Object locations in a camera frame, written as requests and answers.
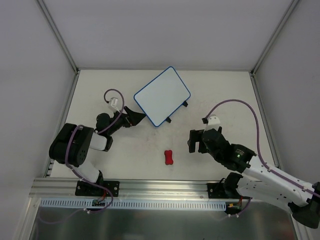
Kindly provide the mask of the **red whiteboard eraser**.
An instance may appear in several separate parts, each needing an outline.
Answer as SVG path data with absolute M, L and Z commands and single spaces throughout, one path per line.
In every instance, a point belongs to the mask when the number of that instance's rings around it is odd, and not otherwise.
M 174 164 L 173 151 L 172 151 L 172 150 L 165 150 L 165 151 L 164 151 L 164 156 L 165 156 L 165 164 L 166 164 L 167 166 Z

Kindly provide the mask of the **blue framed whiteboard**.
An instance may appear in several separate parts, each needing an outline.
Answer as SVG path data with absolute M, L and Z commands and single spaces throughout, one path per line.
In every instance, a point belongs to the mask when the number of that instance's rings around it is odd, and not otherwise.
M 154 127 L 159 127 L 181 106 L 188 106 L 191 92 L 174 67 L 169 66 L 133 95 Z

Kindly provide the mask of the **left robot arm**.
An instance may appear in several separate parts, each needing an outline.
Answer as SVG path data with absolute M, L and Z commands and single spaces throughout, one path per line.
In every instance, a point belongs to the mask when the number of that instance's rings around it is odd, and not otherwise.
M 138 125 L 146 115 L 132 111 L 127 106 L 124 113 L 113 111 L 113 117 L 100 113 L 96 128 L 65 123 L 49 148 L 49 157 L 71 169 L 93 195 L 104 191 L 103 174 L 86 160 L 89 149 L 108 152 L 113 144 L 112 134 L 120 128 Z

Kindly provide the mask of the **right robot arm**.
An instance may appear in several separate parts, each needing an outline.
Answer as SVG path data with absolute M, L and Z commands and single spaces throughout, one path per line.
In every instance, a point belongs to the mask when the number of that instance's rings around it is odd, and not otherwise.
M 264 201 L 287 213 L 311 229 L 320 225 L 320 184 L 295 178 L 282 170 L 265 166 L 251 149 L 229 143 L 222 128 L 191 130 L 187 141 L 189 152 L 209 154 L 230 170 L 222 185 L 229 198 L 247 197 Z

